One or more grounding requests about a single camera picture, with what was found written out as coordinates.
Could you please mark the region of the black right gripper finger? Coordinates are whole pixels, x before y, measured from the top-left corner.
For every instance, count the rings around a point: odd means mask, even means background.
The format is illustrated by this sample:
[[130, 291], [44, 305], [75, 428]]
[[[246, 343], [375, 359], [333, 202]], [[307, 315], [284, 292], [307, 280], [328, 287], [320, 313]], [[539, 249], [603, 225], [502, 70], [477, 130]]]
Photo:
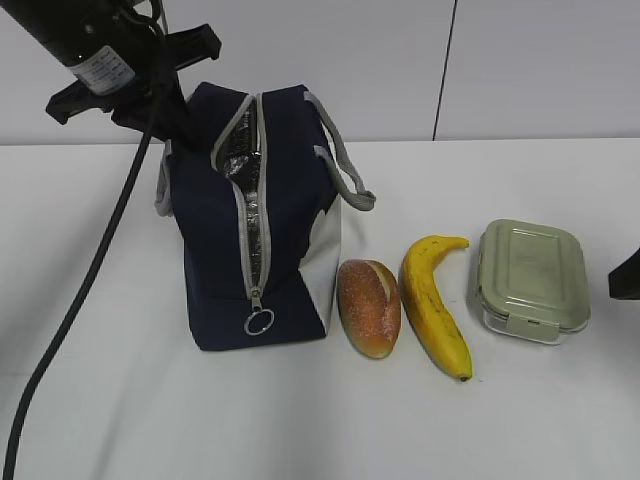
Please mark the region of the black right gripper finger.
[[640, 299], [640, 249], [609, 273], [608, 285], [612, 299]]

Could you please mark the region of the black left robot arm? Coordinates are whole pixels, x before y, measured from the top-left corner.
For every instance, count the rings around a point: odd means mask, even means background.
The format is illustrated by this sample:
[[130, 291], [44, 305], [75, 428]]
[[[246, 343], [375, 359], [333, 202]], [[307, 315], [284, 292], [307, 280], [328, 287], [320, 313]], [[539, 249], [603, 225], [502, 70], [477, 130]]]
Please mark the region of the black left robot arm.
[[189, 111], [178, 73], [203, 60], [217, 60], [221, 40], [208, 24], [166, 31], [160, 1], [150, 2], [147, 14], [137, 6], [135, 1], [112, 0], [1, 4], [76, 79], [46, 106], [59, 124], [97, 109], [120, 127], [197, 149], [203, 133]]

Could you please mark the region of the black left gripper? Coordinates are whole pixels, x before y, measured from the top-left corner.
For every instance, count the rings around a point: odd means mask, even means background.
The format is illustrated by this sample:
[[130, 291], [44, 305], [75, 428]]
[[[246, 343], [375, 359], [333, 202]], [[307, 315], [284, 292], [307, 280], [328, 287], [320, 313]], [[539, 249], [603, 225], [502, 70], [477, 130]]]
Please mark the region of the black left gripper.
[[204, 147], [204, 137], [184, 98], [177, 72], [203, 60], [219, 57], [222, 43], [210, 25], [173, 32], [151, 41], [150, 63], [128, 85], [106, 96], [98, 96], [77, 80], [54, 94], [46, 112], [64, 125], [76, 115], [99, 109], [125, 128], [182, 142], [191, 150]]

